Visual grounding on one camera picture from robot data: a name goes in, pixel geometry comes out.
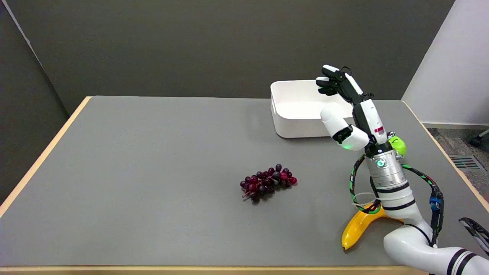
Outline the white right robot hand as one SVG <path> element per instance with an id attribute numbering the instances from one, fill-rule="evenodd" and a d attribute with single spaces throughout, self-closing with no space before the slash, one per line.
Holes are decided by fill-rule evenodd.
<path id="1" fill-rule="evenodd" d="M 387 132 L 381 122 L 377 108 L 372 101 L 372 94 L 365 94 L 356 80 L 351 76 L 351 70 L 343 66 L 335 68 L 323 65 L 323 76 L 316 78 L 318 92 L 327 96 L 339 95 L 352 106 L 354 124 L 346 120 L 332 108 L 325 107 L 320 112 L 329 135 L 336 143 L 347 150 L 365 150 L 367 157 L 391 151 Z"/>

